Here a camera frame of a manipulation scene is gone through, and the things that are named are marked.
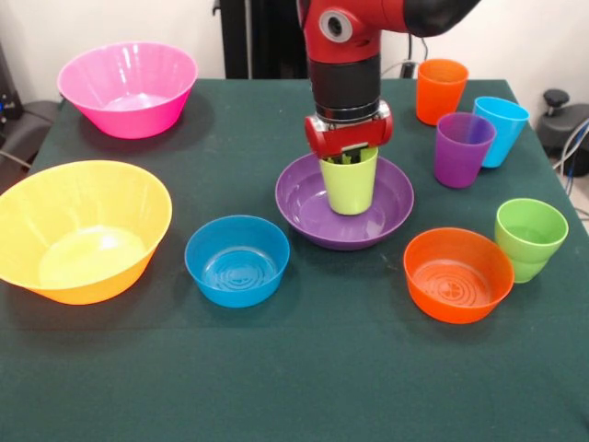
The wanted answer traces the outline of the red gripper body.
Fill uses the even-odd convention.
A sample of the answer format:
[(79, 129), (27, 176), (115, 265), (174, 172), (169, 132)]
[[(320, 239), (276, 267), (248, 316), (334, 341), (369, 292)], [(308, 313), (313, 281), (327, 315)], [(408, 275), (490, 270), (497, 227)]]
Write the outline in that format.
[(306, 140), (320, 159), (338, 157), (345, 151), (386, 144), (393, 134), (393, 117), (385, 101), (378, 103), (374, 116), (360, 122), (327, 123), (317, 115), (304, 121)]

